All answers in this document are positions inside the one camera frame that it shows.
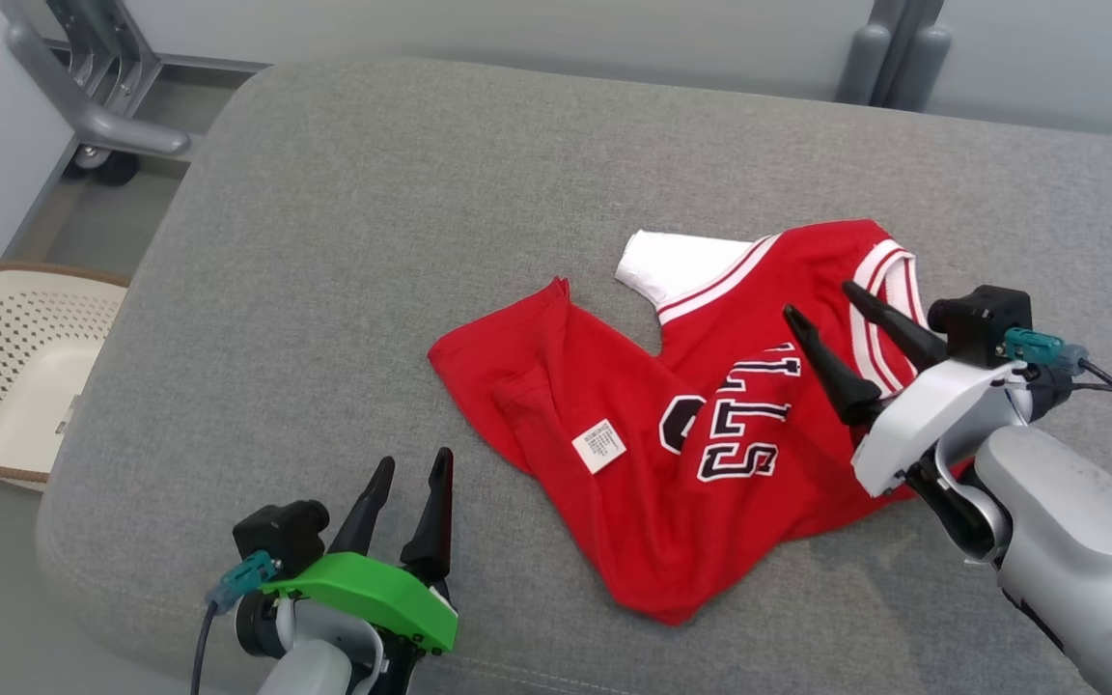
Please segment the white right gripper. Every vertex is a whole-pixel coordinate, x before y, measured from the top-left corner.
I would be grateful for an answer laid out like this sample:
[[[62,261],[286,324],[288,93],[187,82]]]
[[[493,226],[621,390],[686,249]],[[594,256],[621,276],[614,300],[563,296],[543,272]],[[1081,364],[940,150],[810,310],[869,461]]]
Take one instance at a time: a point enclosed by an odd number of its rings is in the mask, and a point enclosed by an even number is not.
[[[921,373],[883,408],[877,384],[840,360],[837,353],[822,342],[813,322],[794,305],[785,305],[784,321],[838,421],[848,428],[870,428],[851,461],[856,480],[871,497],[895,489],[902,474],[931,446],[946,463],[959,461],[970,457],[993,431],[1025,423],[1023,409],[1007,396],[1011,384],[1023,383],[1023,363],[984,369],[945,361],[949,351],[939,335],[857,282],[843,282],[842,290],[853,308],[886,332],[915,373]]]

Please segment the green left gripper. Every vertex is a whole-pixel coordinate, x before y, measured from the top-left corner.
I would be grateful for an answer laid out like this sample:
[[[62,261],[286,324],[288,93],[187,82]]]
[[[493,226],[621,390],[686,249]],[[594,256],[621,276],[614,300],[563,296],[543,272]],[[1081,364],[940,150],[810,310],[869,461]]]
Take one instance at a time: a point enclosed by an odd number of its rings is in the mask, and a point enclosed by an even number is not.
[[[445,585],[451,570],[454,469],[454,453],[441,446],[431,464],[427,505],[414,536],[403,546],[399,559],[405,570],[366,557],[396,475],[394,458],[384,457],[328,554],[294,579],[265,582],[262,593],[298,594],[409,639],[423,651],[450,653],[458,639],[459,613],[435,588]]]

